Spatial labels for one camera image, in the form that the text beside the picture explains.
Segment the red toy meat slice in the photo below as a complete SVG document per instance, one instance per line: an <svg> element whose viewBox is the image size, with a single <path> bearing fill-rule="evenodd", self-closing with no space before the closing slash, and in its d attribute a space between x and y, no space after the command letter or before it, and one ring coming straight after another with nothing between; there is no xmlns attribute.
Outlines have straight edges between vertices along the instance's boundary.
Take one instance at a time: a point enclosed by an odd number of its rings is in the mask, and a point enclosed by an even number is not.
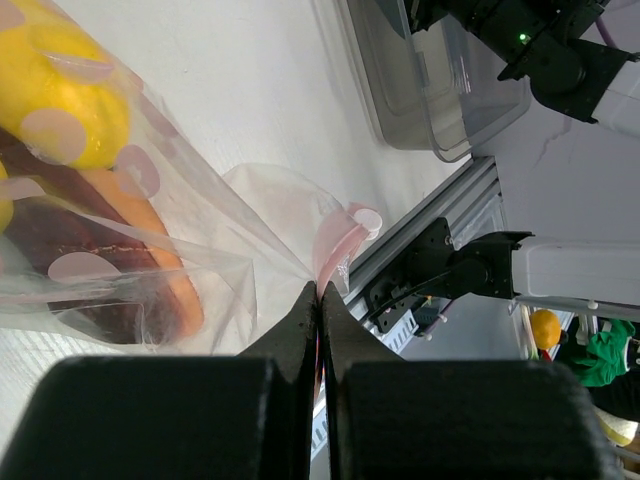
<svg viewBox="0 0 640 480"><path fill-rule="evenodd" d="M178 256L92 221L98 216L166 232L150 203L123 193L113 172L44 163L7 132L1 134L1 164L10 177L31 179L72 205L66 209L42 197L15 203L5 233L37 273L47 274L54 261L73 254L80 267L97 258L136 276L133 286L106 297L48 302L52 311L78 311L79 319L68 325L113 344L170 343L203 327L201 301Z"/></svg>

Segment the clear zip top bag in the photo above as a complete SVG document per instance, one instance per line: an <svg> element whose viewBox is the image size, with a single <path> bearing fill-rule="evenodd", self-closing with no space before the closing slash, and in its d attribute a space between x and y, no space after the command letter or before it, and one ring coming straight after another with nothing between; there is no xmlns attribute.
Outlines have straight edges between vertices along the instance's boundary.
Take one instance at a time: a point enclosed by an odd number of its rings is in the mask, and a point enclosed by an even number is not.
<svg viewBox="0 0 640 480"><path fill-rule="evenodd" d="M348 289L381 216L280 166L226 174L51 1L1 5L1 326L236 353L300 289Z"/></svg>

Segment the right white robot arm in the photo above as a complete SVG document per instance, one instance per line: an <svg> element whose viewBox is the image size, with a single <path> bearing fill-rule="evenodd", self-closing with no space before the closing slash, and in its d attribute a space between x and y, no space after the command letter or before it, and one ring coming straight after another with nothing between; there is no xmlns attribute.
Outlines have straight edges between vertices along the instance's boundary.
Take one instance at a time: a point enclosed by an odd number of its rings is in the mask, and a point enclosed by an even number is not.
<svg viewBox="0 0 640 480"><path fill-rule="evenodd" d="M639 56L601 28L604 1L408 1L409 30L451 18L526 79L541 112L501 137L519 223L512 289L622 305L639 300Z"/></svg>

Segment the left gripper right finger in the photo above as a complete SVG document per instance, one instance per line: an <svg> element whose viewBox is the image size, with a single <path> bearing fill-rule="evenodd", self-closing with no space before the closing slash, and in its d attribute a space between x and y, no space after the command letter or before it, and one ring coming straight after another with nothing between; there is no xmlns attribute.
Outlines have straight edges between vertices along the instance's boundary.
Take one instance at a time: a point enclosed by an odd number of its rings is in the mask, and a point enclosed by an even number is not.
<svg viewBox="0 0 640 480"><path fill-rule="evenodd" d="M335 479L619 479L588 392L558 363L406 361L328 285L320 301Z"/></svg>

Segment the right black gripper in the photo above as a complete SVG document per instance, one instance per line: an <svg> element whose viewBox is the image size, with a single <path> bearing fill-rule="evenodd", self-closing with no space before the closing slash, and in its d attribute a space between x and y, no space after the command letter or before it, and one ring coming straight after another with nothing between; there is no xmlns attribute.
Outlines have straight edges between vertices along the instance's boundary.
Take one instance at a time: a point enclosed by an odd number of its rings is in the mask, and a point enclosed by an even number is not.
<svg viewBox="0 0 640 480"><path fill-rule="evenodd" d="M409 1L410 30L454 18L505 63L500 80L579 83L584 61L569 46L604 12L606 1Z"/></svg>

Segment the yellow toy mango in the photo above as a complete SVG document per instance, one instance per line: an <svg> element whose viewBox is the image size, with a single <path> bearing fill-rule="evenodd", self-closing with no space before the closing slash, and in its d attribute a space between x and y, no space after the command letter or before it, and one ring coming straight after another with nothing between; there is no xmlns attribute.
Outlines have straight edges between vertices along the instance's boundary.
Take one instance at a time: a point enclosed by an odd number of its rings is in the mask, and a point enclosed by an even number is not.
<svg viewBox="0 0 640 480"><path fill-rule="evenodd" d="M110 169L131 115L108 54L49 1L1 4L1 127L47 161Z"/></svg>

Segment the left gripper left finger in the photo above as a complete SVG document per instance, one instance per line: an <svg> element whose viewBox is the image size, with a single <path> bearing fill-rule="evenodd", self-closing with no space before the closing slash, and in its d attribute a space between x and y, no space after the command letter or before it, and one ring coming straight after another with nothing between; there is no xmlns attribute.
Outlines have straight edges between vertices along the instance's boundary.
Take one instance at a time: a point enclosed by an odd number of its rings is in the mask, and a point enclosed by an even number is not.
<svg viewBox="0 0 640 480"><path fill-rule="evenodd" d="M37 385L5 479L305 479L317 295L236 356L88 356Z"/></svg>

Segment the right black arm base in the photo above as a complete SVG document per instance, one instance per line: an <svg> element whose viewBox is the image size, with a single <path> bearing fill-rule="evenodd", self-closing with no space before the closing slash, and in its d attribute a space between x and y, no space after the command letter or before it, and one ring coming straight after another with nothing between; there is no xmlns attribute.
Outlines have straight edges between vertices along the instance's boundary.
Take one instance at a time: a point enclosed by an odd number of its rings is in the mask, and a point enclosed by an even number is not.
<svg viewBox="0 0 640 480"><path fill-rule="evenodd" d="M449 223L438 217L364 288L366 314L361 322L371 322L380 333L389 332L407 310L425 300L429 286L411 290L443 275L453 253Z"/></svg>

